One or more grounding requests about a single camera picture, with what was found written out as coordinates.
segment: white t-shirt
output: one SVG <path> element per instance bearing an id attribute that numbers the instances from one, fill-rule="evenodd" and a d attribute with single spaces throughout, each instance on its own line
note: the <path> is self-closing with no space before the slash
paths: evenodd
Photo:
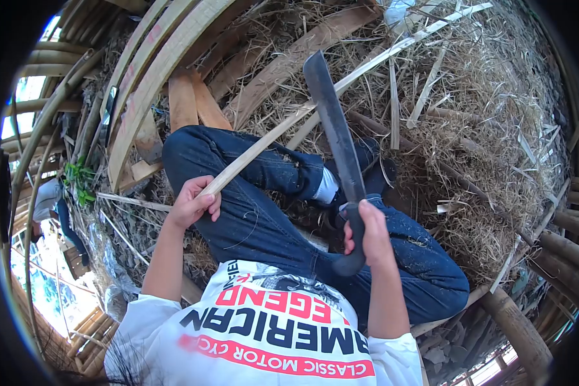
<path id="1" fill-rule="evenodd" d="M 139 295 L 105 358 L 146 385 L 422 385 L 410 333 L 366 339 L 347 299 L 263 263 L 221 264 L 199 303 Z"/>
<path id="2" fill-rule="evenodd" d="M 62 197 L 62 187 L 58 179 L 47 181 L 39 187 L 34 202 L 32 220 L 41 222 L 51 218 L 49 211 L 53 211 L 56 203 Z"/>

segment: person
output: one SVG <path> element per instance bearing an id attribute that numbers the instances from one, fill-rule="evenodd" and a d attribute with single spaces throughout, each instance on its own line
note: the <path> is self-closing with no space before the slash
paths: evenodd
<path id="1" fill-rule="evenodd" d="M 62 183 L 57 177 L 42 184 L 37 191 L 32 213 L 32 243 L 36 243 L 43 236 L 40 222 L 48 219 L 60 223 L 62 234 L 75 245 L 81 256 L 81 264 L 86 267 L 88 253 L 77 233 L 71 229 L 69 207 L 62 197 Z"/>
<path id="2" fill-rule="evenodd" d="M 198 125 L 167 138 L 163 165 L 176 200 L 141 294 L 107 352 L 108 378 L 151 385 L 422 385 L 410 323 L 455 315 L 469 284 L 423 227 L 382 203 L 377 142 L 355 143 L 369 193 L 359 204 L 367 265 L 340 277 L 331 265 L 342 255 L 312 246 L 264 193 L 343 214 L 333 161 L 273 144 L 221 194 L 198 196 L 257 140 Z M 394 173 L 392 160 L 383 161 Z M 192 225 L 219 267 L 201 300 L 182 309 L 183 238 Z M 352 231 L 347 222 L 343 229 L 350 253 Z"/>

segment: machete handle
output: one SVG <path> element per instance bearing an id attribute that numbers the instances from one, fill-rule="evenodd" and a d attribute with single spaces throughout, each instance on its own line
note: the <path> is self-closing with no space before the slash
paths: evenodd
<path id="1" fill-rule="evenodd" d="M 348 203 L 344 210 L 347 213 L 349 227 L 352 228 L 352 239 L 354 240 L 355 247 L 352 253 L 344 254 L 339 259 L 333 261 L 332 269 L 339 276 L 353 276 L 363 268 L 366 261 L 363 251 L 365 223 L 358 212 L 357 203 Z"/>

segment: jeans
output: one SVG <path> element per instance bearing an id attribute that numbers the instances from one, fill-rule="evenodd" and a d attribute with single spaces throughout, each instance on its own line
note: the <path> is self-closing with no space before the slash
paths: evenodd
<path id="1" fill-rule="evenodd" d="M 62 234 L 64 237 L 69 239 L 69 241 L 75 245 L 79 254 L 87 254 L 84 243 L 81 242 L 77 233 L 70 228 L 69 207 L 67 206 L 67 202 L 64 201 L 64 198 L 58 200 L 58 203 L 56 204 L 56 212 L 58 212 L 58 220 L 60 220 L 60 227 L 62 228 Z"/>
<path id="2" fill-rule="evenodd" d="M 259 138 L 204 126 L 185 126 L 163 145 L 163 165 L 174 194 L 185 181 L 218 175 Z M 204 215 L 195 227 L 218 262 L 258 261 L 337 289 L 354 307 L 359 328 L 366 327 L 371 296 L 371 272 L 365 266 L 352 277 L 336 275 L 331 263 L 341 255 L 324 253 L 300 235 L 263 189 L 301 200 L 313 197 L 322 180 L 320 156 L 271 145 L 222 191 L 221 216 Z M 463 309 L 469 283 L 457 264 L 416 221 L 379 195 L 370 197 L 386 215 L 390 242 L 401 274 L 411 324 L 451 317 Z"/>

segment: green plant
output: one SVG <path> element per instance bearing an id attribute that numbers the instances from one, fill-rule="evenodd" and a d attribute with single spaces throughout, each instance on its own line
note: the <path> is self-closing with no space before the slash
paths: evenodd
<path id="1" fill-rule="evenodd" d="M 67 188 L 73 187 L 79 206 L 85 206 L 94 201 L 94 196 L 88 191 L 94 178 L 94 172 L 89 167 L 84 167 L 84 157 L 80 157 L 75 165 L 66 163 L 64 174 L 64 185 Z"/>

